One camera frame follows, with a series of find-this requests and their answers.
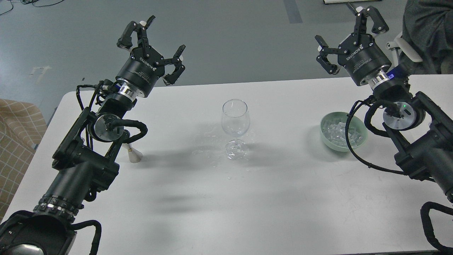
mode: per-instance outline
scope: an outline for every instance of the white cone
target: white cone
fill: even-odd
[[[123,143],[122,146],[127,149],[127,154],[129,155],[129,161],[131,163],[138,163],[143,158],[143,154],[132,148],[130,143]]]

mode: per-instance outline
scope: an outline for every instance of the small white object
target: small white object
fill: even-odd
[[[143,154],[132,148],[130,143],[123,143],[122,147],[127,149],[127,154],[129,155],[129,161],[131,163],[138,163],[143,158]]]
[[[406,56],[412,60],[412,62],[422,62],[422,58],[420,55],[414,50],[414,48],[407,43],[403,38],[402,38],[403,32],[399,33],[393,42],[388,42],[387,43],[387,49],[392,51],[392,57],[393,57],[393,64],[397,66],[400,63],[400,52],[401,50]]]

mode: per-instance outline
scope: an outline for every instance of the green bowl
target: green bowl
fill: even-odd
[[[321,133],[321,140],[329,148],[331,148],[332,150],[335,150],[337,152],[348,152],[349,149],[348,149],[347,145],[345,145],[343,147],[343,146],[333,143],[331,141],[330,137],[326,137],[324,135],[324,130],[326,129],[326,122],[328,124],[329,122],[333,123],[333,122],[340,120],[340,122],[346,123],[347,115],[348,115],[348,113],[345,113],[345,112],[329,113],[321,119],[321,123],[319,125],[319,127],[320,127],[319,131]],[[351,123],[349,124],[349,130],[351,130],[351,128],[355,128],[355,130],[362,136],[361,141],[358,142],[355,146],[352,146],[353,149],[356,149],[356,148],[362,146],[365,143],[365,141],[368,139],[368,129],[365,127],[365,124],[363,123],[363,121],[360,120],[359,118],[357,118],[356,116],[352,117]]]

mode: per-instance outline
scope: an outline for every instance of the glass base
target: glass base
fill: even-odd
[[[226,156],[229,159],[243,158],[248,151],[246,143],[239,139],[231,140],[225,146]]]

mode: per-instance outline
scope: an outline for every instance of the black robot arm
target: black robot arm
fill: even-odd
[[[373,95],[354,104],[346,121],[346,134],[349,123],[359,107],[369,106],[364,119],[365,126],[376,135],[392,139],[398,149],[394,156],[395,162],[402,171],[386,169],[363,160],[354,152],[349,136],[346,135],[349,150],[370,168],[407,175],[420,181],[436,182],[448,200],[453,203],[453,121],[424,93],[418,92],[413,96],[409,92],[410,85],[405,66],[399,65],[389,70],[390,60],[377,46],[373,36],[366,33],[368,16],[374,21],[373,33],[380,34],[389,30],[379,11],[372,6],[360,11],[356,11],[351,4],[349,6],[356,15],[354,32],[340,43],[338,49],[329,48],[322,37],[317,35],[315,39],[320,45],[317,61],[329,74],[337,74],[337,65],[327,59],[329,54],[336,54],[338,64],[346,69],[357,86],[370,85]],[[384,130],[379,130],[371,124],[371,118],[380,107],[385,109]],[[408,142],[401,131],[413,129],[421,124],[426,113],[432,118],[429,130],[415,142]],[[432,202],[426,203],[421,210],[423,228],[429,243],[445,254],[453,254],[453,248],[441,245],[435,238],[429,218],[430,209],[450,215],[453,215],[453,210],[446,210],[444,206]]]
[[[82,202],[93,201],[98,192],[107,190],[118,175],[120,166],[115,163],[123,143],[142,138],[148,131],[146,125],[136,120],[123,119],[137,103],[137,97],[147,97],[156,81],[164,75],[164,65],[173,64],[176,70],[169,75],[168,83],[173,84],[184,70],[181,53],[185,46],[163,64],[164,59],[149,46],[146,29],[154,20],[130,22],[117,46],[130,49],[131,34],[137,33],[138,46],[130,51],[130,57],[119,71],[116,81],[100,81],[98,85],[79,85],[77,100],[82,113],[66,134],[53,155],[52,167],[58,174],[39,200],[33,212],[18,211],[0,225],[0,254],[43,254],[67,255],[76,237],[76,231],[95,226],[91,255],[97,253],[101,238],[101,225],[97,221],[73,224]],[[94,88],[88,107],[82,106],[80,88]],[[92,111],[94,101],[101,107]],[[134,127],[140,132],[130,137],[125,127]],[[87,144],[81,135],[87,133]],[[105,155],[93,150],[92,140],[110,142]]]

